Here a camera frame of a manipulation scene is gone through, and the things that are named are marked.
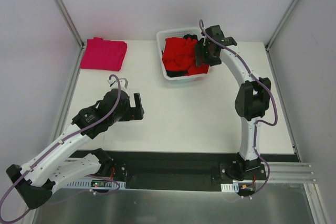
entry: red clothing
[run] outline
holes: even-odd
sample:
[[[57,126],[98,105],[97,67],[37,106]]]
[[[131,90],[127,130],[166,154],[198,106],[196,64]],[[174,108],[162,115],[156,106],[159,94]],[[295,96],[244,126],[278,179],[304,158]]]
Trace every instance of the red clothing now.
[[[196,66],[195,45],[197,40],[190,38],[167,38],[162,61],[166,70],[188,71],[186,76],[208,73],[209,66]]]
[[[119,71],[126,50],[127,44],[124,41],[88,39],[80,68]]]

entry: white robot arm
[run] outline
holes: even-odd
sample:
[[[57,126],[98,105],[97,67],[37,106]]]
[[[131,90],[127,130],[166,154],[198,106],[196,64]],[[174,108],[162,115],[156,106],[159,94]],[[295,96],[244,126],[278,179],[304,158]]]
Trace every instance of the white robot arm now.
[[[272,126],[277,124],[277,111],[270,92],[271,82],[268,78],[261,78],[254,73],[241,56],[235,53],[237,42],[232,37],[225,37],[219,25],[204,29],[202,20],[199,24],[204,38],[195,47],[196,65],[214,66],[223,62],[239,85],[235,109],[242,120],[242,143],[237,154],[237,162],[227,167],[225,174],[232,179],[243,180],[245,173],[259,168],[260,161],[264,161],[259,154],[260,123]],[[261,119],[269,108],[270,98],[275,109],[273,124]]]
[[[43,205],[69,182],[90,174],[106,174],[113,168],[113,160],[102,149],[61,166],[72,153],[114,123],[143,119],[140,94],[134,94],[135,107],[131,107],[127,80],[111,77],[108,80],[111,91],[103,100],[80,110],[64,132],[32,160],[22,166],[11,165],[6,170],[14,184],[20,179],[15,187],[29,209]]]

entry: wire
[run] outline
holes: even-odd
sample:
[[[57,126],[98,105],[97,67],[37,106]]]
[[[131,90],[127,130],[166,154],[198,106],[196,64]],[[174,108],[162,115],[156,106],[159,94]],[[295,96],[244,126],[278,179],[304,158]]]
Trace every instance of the wire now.
[[[269,164],[266,162],[266,160],[263,159],[263,157],[259,154],[258,150],[257,150],[257,129],[258,129],[258,123],[265,123],[269,126],[275,126],[277,123],[278,123],[278,110],[277,110],[277,106],[275,104],[275,100],[274,100],[274,97],[273,97],[273,94],[271,93],[271,91],[269,90],[268,87],[266,87],[261,81],[259,81],[258,78],[256,78],[252,73],[251,73],[251,70],[249,68],[249,66],[247,65],[247,63],[245,62],[245,60],[239,55],[237,54],[235,51],[233,51],[232,49],[222,45],[221,43],[217,42],[215,39],[213,39],[212,37],[209,36],[209,34],[206,33],[205,29],[204,29],[204,23],[203,23],[203,20],[200,19],[199,21],[199,26],[200,26],[200,29],[203,33],[204,36],[206,36],[210,41],[212,41],[213,43],[215,43],[216,45],[222,47],[223,49],[231,52],[235,57],[237,57],[241,63],[244,65],[246,71],[248,72],[249,76],[254,79],[260,86],[262,86],[266,92],[268,93],[271,101],[272,101],[272,106],[273,106],[273,110],[274,110],[274,122],[273,123],[270,123],[270,122],[267,122],[267,121],[264,121],[264,120],[257,120],[255,122],[255,127],[254,127],[254,137],[253,137],[253,149],[256,153],[256,155],[260,158],[260,160],[262,162],[264,162],[267,166],[267,177],[266,177],[266,180],[265,182],[263,183],[263,185],[253,194],[255,195],[256,193],[258,193],[260,190],[262,190],[264,188],[264,186],[267,184],[268,180],[269,180],[269,175],[270,175],[270,167],[269,167]]]
[[[113,112],[114,110],[116,109],[119,101],[120,101],[120,97],[121,97],[121,84],[120,84],[120,80],[119,78],[115,75],[115,74],[111,74],[110,77],[109,77],[109,80],[112,79],[112,77],[114,77],[118,83],[118,95],[117,95],[117,99],[115,101],[115,104],[113,105],[112,109],[105,115],[103,116],[101,119],[99,119],[98,121],[90,124],[89,126],[85,127],[85,128],[82,128],[76,132],[73,132],[71,133],[70,135],[67,135],[65,138],[62,139],[63,142],[65,142],[66,140],[68,140],[69,138],[83,132],[83,131],[86,131],[92,127],[95,127],[97,124],[101,123],[102,121],[104,121],[106,118],[108,118]],[[34,167],[36,167],[45,157],[47,157],[55,148],[57,148],[59,145],[61,145],[59,142],[57,142],[55,145],[53,145],[48,151],[45,152],[45,154],[43,154],[37,161],[35,161],[31,167],[30,167],[30,170],[27,170],[25,171],[17,181],[15,181],[11,186],[10,188],[7,190],[7,192],[4,194],[4,196],[1,198],[0,200],[0,222],[2,224],[13,224],[19,220],[21,220],[22,218],[24,218],[30,211],[30,209],[28,209],[27,211],[25,211],[20,217],[16,218],[15,220],[11,220],[11,221],[6,221],[2,218],[1,216],[1,208],[2,208],[2,205],[5,201],[5,199],[7,198],[7,196],[9,195],[9,193],[15,188],[15,186],[17,186],[18,183],[21,182],[22,179],[24,179],[25,176],[27,176],[27,174],[32,171],[34,169]]]
[[[109,177],[109,179],[112,179],[113,178],[113,176],[114,176],[114,172],[115,172],[116,170],[114,169],[114,167],[112,167],[112,169],[111,169],[111,175],[110,175],[110,177]]]

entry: plastic basket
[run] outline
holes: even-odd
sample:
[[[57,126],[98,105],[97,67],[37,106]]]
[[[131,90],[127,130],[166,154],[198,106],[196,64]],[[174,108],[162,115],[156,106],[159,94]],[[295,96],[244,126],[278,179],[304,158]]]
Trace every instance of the plastic basket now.
[[[164,64],[162,62],[162,51],[164,50],[164,47],[166,45],[166,39],[177,37],[177,38],[183,38],[183,36],[191,34],[191,35],[197,35],[198,39],[201,39],[201,30],[199,27],[188,27],[188,28],[179,28],[179,29],[170,29],[165,31],[160,31],[156,34],[156,41],[158,43],[158,50],[159,50],[159,57],[162,67],[163,76],[170,81],[175,82],[186,82],[186,81],[193,81],[197,78],[206,76],[205,73],[201,74],[195,74],[193,76],[180,76],[180,77],[169,77],[167,76],[166,70],[164,68]]]

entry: purple cable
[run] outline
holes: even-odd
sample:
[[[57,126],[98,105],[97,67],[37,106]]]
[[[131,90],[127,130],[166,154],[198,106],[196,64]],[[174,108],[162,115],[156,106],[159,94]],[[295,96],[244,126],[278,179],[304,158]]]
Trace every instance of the purple cable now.
[[[109,117],[113,111],[116,109],[118,103],[119,103],[119,100],[120,100],[120,97],[121,97],[121,84],[120,84],[120,80],[119,78],[115,75],[115,74],[111,74],[110,77],[109,77],[109,80],[111,80],[111,78],[114,77],[118,83],[118,95],[117,95],[117,100],[115,101],[115,104],[114,106],[112,107],[112,109],[104,116],[102,117],[101,119],[99,119],[98,121],[96,121],[95,123],[92,123],[91,125],[85,127],[85,128],[82,128],[76,132],[73,132],[71,133],[70,135],[66,136],[65,138],[62,139],[63,142],[65,142],[66,140],[68,140],[69,138],[83,132],[83,131],[86,131],[94,126],[96,126],[97,124],[101,123],[102,121],[104,121],[107,117]],[[37,161],[35,161],[35,163],[33,163],[30,167],[31,170],[33,170],[33,168],[35,166],[37,166],[46,156],[48,156],[55,148],[57,148],[58,146],[60,145],[59,142],[57,142],[55,145],[53,145],[45,154],[43,154]],[[15,188],[15,186],[20,183],[20,181],[29,173],[30,171],[27,170],[25,171],[21,177],[15,181],[11,186],[10,188],[7,190],[7,192],[4,194],[4,196],[1,198],[0,200],[0,222],[2,224],[13,224],[19,220],[21,220],[22,218],[24,218],[30,211],[30,209],[28,209],[27,211],[25,211],[20,217],[16,218],[15,220],[11,220],[11,221],[6,221],[2,218],[1,216],[1,208],[2,208],[2,205],[5,201],[5,199],[7,198],[7,196],[9,195],[9,193]]]
[[[204,29],[204,23],[203,23],[203,20],[200,19],[200,21],[199,21],[198,24],[199,24],[199,26],[200,26],[200,29],[201,29],[202,33],[203,33],[209,40],[211,40],[211,41],[212,41],[213,43],[215,43],[216,45],[222,47],[223,49],[225,49],[225,50],[231,52],[235,57],[237,57],[237,58],[241,61],[241,63],[244,65],[246,71],[247,71],[248,74],[251,76],[251,78],[254,79],[260,86],[262,86],[262,87],[266,90],[266,92],[268,93],[268,95],[269,95],[269,97],[270,97],[270,99],[271,99],[271,101],[272,101],[273,110],[274,110],[274,123],[270,123],[270,122],[267,122],[267,121],[265,121],[265,120],[261,120],[261,119],[260,119],[260,120],[257,120],[257,121],[255,122],[255,127],[254,127],[253,149],[254,149],[255,153],[257,154],[257,156],[260,158],[260,160],[263,161],[263,162],[266,164],[267,169],[268,169],[266,180],[265,180],[265,182],[263,183],[263,185],[262,185],[262,186],[261,186],[261,187],[260,187],[254,194],[253,194],[253,195],[255,195],[255,194],[258,193],[261,189],[264,188],[264,186],[265,186],[265,185],[267,184],[267,182],[268,182],[269,175],[270,175],[270,167],[269,167],[269,164],[266,162],[266,160],[265,160],[264,158],[262,158],[262,156],[261,156],[261,155],[258,153],[258,151],[257,151],[257,123],[260,122],[260,123],[265,123],[265,124],[267,124],[267,125],[269,125],[269,126],[275,126],[275,125],[278,123],[278,110],[277,110],[277,106],[276,106],[276,104],[275,104],[275,100],[274,100],[273,94],[271,93],[271,91],[269,90],[269,88],[266,87],[261,81],[259,81],[258,78],[256,78],[256,77],[251,73],[251,70],[250,70],[250,68],[248,67],[248,65],[247,65],[247,63],[245,62],[245,60],[244,60],[239,54],[237,54],[236,52],[234,52],[232,49],[230,49],[230,48],[228,48],[228,47],[222,45],[221,43],[217,42],[215,39],[213,39],[212,37],[210,37],[210,36],[206,33],[206,31],[205,31],[205,29]]]

